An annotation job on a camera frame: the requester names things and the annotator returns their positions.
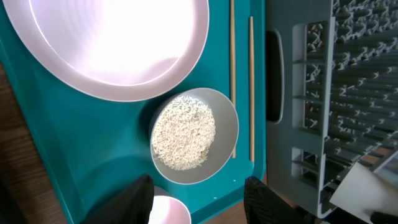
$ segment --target bowl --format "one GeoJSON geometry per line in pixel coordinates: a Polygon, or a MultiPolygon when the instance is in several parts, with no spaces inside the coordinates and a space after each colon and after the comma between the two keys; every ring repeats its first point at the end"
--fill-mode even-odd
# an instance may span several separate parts
{"type": "Polygon", "coordinates": [[[162,103],[150,122],[150,153],[156,169],[167,180],[177,184],[195,184],[215,175],[231,157],[239,134],[239,121],[235,107],[224,94],[210,88],[196,88],[179,93],[162,103]],[[200,166],[188,170],[173,170],[156,158],[152,148],[153,129],[160,114],[174,99],[180,96],[191,96],[208,105],[215,120],[216,134],[209,148],[207,160],[200,166]]]}
{"type": "Polygon", "coordinates": [[[191,214],[180,200],[155,186],[154,203],[149,215],[149,224],[191,224],[191,214]]]}
{"type": "Polygon", "coordinates": [[[178,85],[203,52],[207,0],[3,0],[29,52],[88,95],[140,101],[178,85]]]}

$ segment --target gray bowl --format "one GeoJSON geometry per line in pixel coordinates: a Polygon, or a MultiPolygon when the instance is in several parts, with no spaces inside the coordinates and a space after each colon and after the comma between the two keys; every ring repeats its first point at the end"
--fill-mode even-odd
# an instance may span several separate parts
{"type": "Polygon", "coordinates": [[[177,94],[164,102],[155,112],[150,123],[150,153],[156,169],[171,182],[177,184],[196,184],[215,175],[231,157],[238,140],[239,121],[232,102],[222,93],[210,88],[196,88],[177,94]],[[179,96],[191,96],[208,105],[214,116],[216,135],[209,148],[207,160],[193,169],[177,171],[156,159],[152,148],[152,131],[164,108],[179,96]]]}

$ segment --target wooden table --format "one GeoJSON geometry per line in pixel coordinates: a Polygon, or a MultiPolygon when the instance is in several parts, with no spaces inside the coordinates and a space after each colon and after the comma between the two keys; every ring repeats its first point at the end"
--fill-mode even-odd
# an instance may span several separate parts
{"type": "MultiPolygon", "coordinates": [[[[0,64],[0,179],[29,223],[67,223],[0,64]]],[[[208,224],[246,223],[243,203],[208,224]]]]}

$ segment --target bowl of rice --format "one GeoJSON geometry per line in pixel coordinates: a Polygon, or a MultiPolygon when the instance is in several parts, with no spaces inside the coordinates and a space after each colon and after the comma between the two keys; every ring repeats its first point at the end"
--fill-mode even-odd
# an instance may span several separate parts
{"type": "Polygon", "coordinates": [[[150,153],[171,182],[196,184],[215,175],[231,157],[239,121],[232,102],[210,88],[174,95],[150,124],[150,153]]]}

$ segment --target white cup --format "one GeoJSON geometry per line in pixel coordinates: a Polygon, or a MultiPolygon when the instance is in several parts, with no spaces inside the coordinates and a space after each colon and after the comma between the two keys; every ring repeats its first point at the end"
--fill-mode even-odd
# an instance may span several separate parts
{"type": "Polygon", "coordinates": [[[160,187],[155,187],[149,224],[192,224],[191,214],[180,200],[171,197],[160,187]]]}

